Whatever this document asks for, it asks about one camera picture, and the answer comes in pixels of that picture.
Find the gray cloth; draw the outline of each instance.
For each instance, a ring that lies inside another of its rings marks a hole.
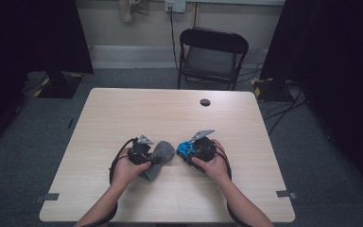
[[[148,159],[151,161],[151,167],[144,171],[141,176],[152,181],[158,176],[164,164],[170,162],[176,154],[176,150],[166,141],[161,141],[154,149]]]

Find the chair backrest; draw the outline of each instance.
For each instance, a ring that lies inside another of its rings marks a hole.
[[[194,27],[186,29],[180,36],[181,49],[183,45],[191,45],[203,49],[212,49],[245,55],[249,43],[242,36],[221,30]]]

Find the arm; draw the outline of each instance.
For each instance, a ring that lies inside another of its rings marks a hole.
[[[223,153],[223,147],[220,143],[217,140],[213,140],[213,142],[216,144],[216,150]],[[216,155],[208,163],[198,158],[193,158],[192,161],[201,166],[207,175],[217,183],[232,211],[239,219],[254,227],[273,226],[269,218],[232,182],[226,164],[221,157]]]
[[[120,158],[114,168],[110,187],[75,226],[87,225],[109,215],[127,186],[151,165],[150,162],[141,165],[133,164],[129,160],[127,152],[128,148],[125,148],[119,156]]]

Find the table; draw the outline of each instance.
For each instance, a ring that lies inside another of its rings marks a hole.
[[[207,98],[211,105],[200,101]],[[289,197],[256,99],[249,92],[95,88],[89,94],[45,201],[42,221],[77,221],[109,186],[120,148],[141,134],[177,147],[213,129],[225,148],[233,181],[273,222],[290,222]],[[233,222],[215,182],[176,155],[153,182],[138,178],[118,202],[112,221]]]

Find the electrical outlet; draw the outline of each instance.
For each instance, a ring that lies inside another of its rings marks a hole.
[[[173,12],[176,11],[175,1],[164,1],[164,11],[170,11],[169,8],[171,8]]]
[[[164,11],[169,11],[169,8],[172,9],[172,12],[185,12],[185,0],[164,1]]]

